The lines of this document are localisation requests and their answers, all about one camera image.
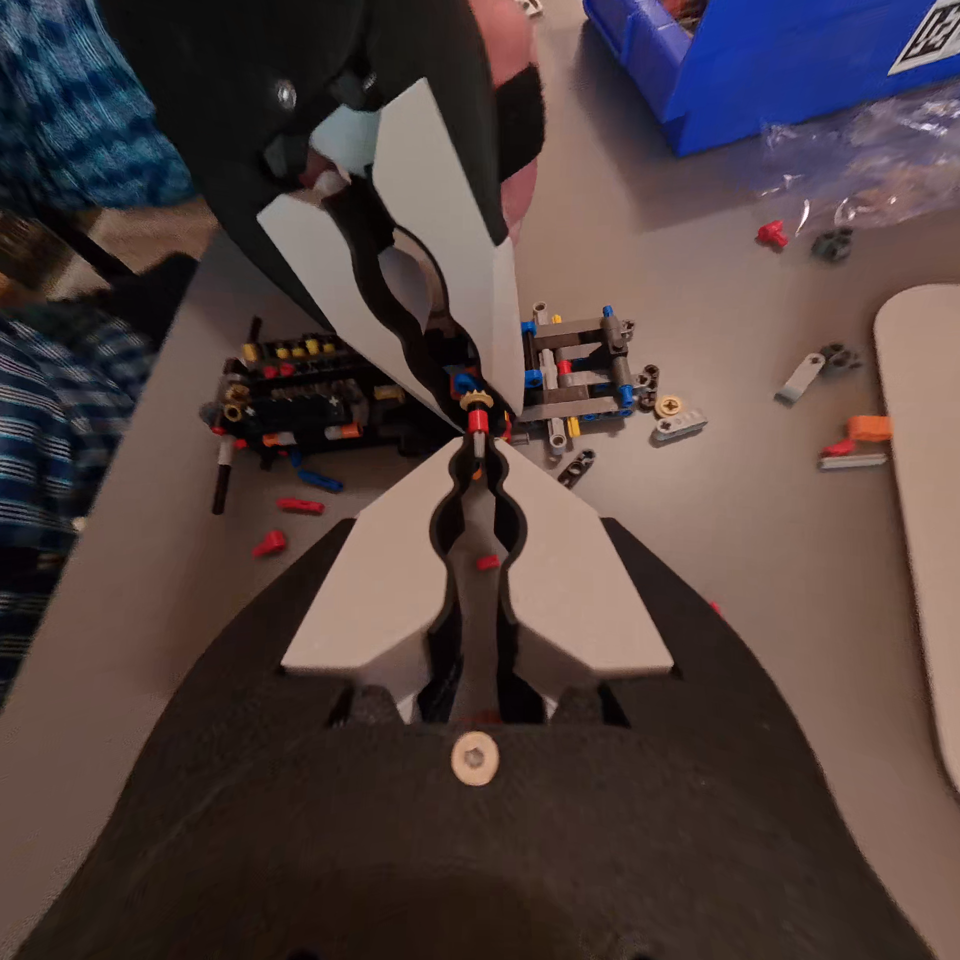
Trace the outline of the grey lego frame assembly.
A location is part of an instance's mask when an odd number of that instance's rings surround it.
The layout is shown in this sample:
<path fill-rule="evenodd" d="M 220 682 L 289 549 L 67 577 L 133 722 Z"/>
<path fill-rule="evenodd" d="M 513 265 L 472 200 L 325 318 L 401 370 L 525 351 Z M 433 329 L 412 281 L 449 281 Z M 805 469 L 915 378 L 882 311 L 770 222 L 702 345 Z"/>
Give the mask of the grey lego frame assembly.
<path fill-rule="evenodd" d="M 609 305 L 598 316 L 564 320 L 536 301 L 521 324 L 523 406 L 512 439 L 542 437 L 558 461 L 583 426 L 639 413 L 635 377 L 643 367 L 630 359 L 634 332 Z"/>

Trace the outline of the light grey lego liftarm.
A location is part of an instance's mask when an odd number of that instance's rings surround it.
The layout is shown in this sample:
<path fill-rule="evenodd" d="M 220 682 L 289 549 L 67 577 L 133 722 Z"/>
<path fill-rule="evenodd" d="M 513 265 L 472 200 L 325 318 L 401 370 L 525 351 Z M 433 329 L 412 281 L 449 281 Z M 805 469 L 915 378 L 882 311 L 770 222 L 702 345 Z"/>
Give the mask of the light grey lego liftarm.
<path fill-rule="evenodd" d="M 774 393 L 774 401 L 786 406 L 796 404 L 819 378 L 826 364 L 826 356 L 821 352 L 807 354 Z"/>
<path fill-rule="evenodd" d="M 666 415 L 656 421 L 651 441 L 658 446 L 671 443 L 701 432 L 708 423 L 709 419 L 698 409 Z"/>

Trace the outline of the blue storage bin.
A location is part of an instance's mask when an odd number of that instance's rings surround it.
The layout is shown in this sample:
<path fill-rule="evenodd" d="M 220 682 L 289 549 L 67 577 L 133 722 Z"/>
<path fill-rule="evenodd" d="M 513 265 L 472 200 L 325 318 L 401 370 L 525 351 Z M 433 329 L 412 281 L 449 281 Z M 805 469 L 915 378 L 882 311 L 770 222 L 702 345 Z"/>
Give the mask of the blue storage bin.
<path fill-rule="evenodd" d="M 674 156 L 955 79 L 957 1 L 584 1 Z"/>

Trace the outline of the blue plaid clothing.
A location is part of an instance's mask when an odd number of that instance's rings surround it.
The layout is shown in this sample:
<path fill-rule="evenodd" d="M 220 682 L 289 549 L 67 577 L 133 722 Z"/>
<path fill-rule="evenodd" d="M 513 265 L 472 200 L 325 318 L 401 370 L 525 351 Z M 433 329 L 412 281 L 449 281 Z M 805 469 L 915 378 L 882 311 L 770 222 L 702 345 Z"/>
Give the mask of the blue plaid clothing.
<path fill-rule="evenodd" d="M 162 320 L 155 332 L 83 300 L 2 310 L 2 703 L 168 328 Z"/>

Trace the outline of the blue patterned blanket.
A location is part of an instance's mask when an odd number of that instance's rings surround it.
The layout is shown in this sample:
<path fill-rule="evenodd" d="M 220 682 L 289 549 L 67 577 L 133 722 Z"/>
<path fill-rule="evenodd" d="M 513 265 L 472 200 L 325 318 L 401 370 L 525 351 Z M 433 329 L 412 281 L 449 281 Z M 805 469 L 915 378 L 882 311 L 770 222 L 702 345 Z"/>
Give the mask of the blue patterned blanket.
<path fill-rule="evenodd" d="M 196 197 L 90 1 L 1 3 L 1 206 L 24 217 Z"/>

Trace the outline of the lego axle with red bush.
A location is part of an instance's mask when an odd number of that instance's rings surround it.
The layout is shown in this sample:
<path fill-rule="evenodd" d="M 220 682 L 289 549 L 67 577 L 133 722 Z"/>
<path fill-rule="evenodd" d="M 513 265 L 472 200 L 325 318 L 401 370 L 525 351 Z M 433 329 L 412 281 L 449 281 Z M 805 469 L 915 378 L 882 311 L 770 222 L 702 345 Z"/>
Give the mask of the lego axle with red bush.
<path fill-rule="evenodd" d="M 489 413 L 496 402 L 486 390 L 474 389 L 462 394 L 460 405 L 466 413 L 466 433 L 472 443 L 474 459 L 483 465 L 490 433 Z"/>

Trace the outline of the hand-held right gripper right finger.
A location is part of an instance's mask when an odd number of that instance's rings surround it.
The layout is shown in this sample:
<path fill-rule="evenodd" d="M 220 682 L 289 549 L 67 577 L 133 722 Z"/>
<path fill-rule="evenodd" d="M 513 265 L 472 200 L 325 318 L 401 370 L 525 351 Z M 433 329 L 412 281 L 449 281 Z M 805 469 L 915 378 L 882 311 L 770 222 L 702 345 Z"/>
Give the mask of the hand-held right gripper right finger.
<path fill-rule="evenodd" d="M 486 450 L 506 554 L 496 691 L 506 723 L 543 723 L 569 690 L 666 676 L 674 658 L 599 513 L 504 440 Z"/>

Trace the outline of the clear plastic bag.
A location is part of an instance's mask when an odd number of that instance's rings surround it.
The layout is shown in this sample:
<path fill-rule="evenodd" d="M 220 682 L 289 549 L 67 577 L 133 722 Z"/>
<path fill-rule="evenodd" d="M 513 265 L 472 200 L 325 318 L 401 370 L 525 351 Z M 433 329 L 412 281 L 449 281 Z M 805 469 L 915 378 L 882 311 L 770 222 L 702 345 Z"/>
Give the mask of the clear plastic bag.
<path fill-rule="evenodd" d="M 793 236 L 882 229 L 958 209 L 958 79 L 767 126 L 750 186 Z"/>

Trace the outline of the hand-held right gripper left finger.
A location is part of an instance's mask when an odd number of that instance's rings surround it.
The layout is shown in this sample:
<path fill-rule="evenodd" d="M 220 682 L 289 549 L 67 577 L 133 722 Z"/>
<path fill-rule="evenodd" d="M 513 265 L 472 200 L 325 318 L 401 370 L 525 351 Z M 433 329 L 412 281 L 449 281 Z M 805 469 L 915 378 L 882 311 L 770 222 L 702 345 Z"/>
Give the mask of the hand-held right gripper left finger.
<path fill-rule="evenodd" d="M 440 675 L 428 629 L 453 584 L 463 665 L 451 718 L 481 713 L 481 580 L 469 557 L 481 540 L 468 534 L 441 555 L 429 530 L 462 444 L 451 440 L 357 514 L 282 656 L 286 673 L 382 687 L 405 720 L 425 718 L 417 695 Z"/>

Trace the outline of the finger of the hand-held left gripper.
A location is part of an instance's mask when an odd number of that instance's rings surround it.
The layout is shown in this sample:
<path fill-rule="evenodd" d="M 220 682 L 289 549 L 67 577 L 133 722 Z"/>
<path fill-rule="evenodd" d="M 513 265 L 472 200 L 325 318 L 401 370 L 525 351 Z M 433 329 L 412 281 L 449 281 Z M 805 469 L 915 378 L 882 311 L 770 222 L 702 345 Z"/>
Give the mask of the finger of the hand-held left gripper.
<path fill-rule="evenodd" d="M 430 81 L 417 79 L 377 112 L 337 106 L 311 149 L 360 175 L 396 224 L 436 262 L 452 319 L 473 342 L 487 390 L 522 413 L 524 353 L 512 238 L 492 238 Z"/>
<path fill-rule="evenodd" d="M 257 221 L 334 332 L 458 433 L 466 415 L 430 350 L 433 306 L 421 263 L 394 245 L 395 223 L 369 183 L 321 198 L 284 194 Z"/>

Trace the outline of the black lego engine assembly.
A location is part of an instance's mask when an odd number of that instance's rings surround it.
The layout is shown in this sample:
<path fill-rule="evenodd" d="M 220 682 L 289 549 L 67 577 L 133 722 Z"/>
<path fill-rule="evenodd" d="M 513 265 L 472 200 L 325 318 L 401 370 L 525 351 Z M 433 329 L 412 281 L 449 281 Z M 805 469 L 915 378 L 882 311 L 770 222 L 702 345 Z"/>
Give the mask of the black lego engine assembly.
<path fill-rule="evenodd" d="M 234 451 L 249 450 L 270 471 L 296 471 L 310 455 L 393 448 L 426 457 L 454 430 L 438 414 L 334 334 L 265 341 L 251 321 L 239 356 L 228 357 L 213 398 L 198 409 L 217 436 L 218 474 L 211 512 L 225 510 Z"/>

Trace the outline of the pale rounded board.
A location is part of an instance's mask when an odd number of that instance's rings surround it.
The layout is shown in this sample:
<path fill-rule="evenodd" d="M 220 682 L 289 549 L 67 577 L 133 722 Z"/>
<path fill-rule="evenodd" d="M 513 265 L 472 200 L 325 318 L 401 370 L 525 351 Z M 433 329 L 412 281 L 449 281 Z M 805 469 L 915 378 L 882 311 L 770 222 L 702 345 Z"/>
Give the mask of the pale rounded board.
<path fill-rule="evenodd" d="M 942 767 L 959 787 L 959 287 L 891 297 L 873 323 Z"/>

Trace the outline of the person's left hand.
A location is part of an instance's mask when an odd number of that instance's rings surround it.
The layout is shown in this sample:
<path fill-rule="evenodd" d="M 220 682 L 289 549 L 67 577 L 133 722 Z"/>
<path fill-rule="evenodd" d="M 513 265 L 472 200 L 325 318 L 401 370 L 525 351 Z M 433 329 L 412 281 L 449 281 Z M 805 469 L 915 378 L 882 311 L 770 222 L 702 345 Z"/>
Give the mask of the person's left hand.
<path fill-rule="evenodd" d="M 544 85 L 533 27 L 513 1 L 471 1 L 486 45 L 498 125 L 501 208 L 510 240 L 519 241 L 546 139 Z"/>

